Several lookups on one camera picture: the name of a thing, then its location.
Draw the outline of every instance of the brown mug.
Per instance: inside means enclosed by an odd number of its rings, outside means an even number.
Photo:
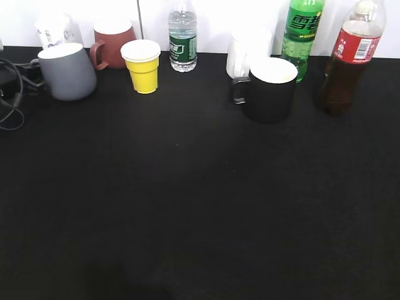
[[[121,47],[135,39],[132,23],[128,20],[110,19],[97,22],[94,25],[95,43],[90,49],[93,66],[97,70],[106,67],[124,69],[126,65],[121,56]]]

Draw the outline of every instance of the mug handle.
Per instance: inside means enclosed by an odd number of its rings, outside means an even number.
[[[90,58],[92,60],[93,66],[96,70],[103,70],[108,66],[108,63],[103,61],[101,64],[98,64],[98,49],[105,45],[104,41],[97,41],[90,48]]]
[[[249,89],[250,77],[239,77],[232,80],[232,103],[243,104],[244,99]]]

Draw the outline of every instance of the green bottle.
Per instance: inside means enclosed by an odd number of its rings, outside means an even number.
[[[317,34],[325,0],[291,0],[287,15],[281,58],[293,63],[299,74],[297,82],[307,72],[308,56]]]

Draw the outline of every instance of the yellow paper cup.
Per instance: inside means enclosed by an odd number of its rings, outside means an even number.
[[[138,93],[150,94],[158,88],[160,54],[160,45],[148,39],[138,39],[122,46],[121,55]]]

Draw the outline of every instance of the cup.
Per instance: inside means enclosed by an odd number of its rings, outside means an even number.
[[[73,24],[65,15],[49,15],[35,23],[43,49],[75,41]]]
[[[37,55],[51,95],[63,101],[85,98],[96,88],[96,73],[83,45],[70,42]]]
[[[132,23],[124,19],[107,19],[94,25],[94,40],[90,57],[97,70],[125,68],[121,47],[136,39]]]
[[[231,35],[226,72],[232,79],[248,76],[254,58],[271,56],[273,35],[268,29],[244,27],[233,30]]]
[[[160,45],[148,39],[138,39],[122,46],[121,55],[138,93],[150,94],[158,88],[160,54]]]
[[[280,58],[259,59],[251,65],[248,77],[232,82],[234,104],[243,104],[245,115],[260,123],[277,123],[291,109],[298,70]]]

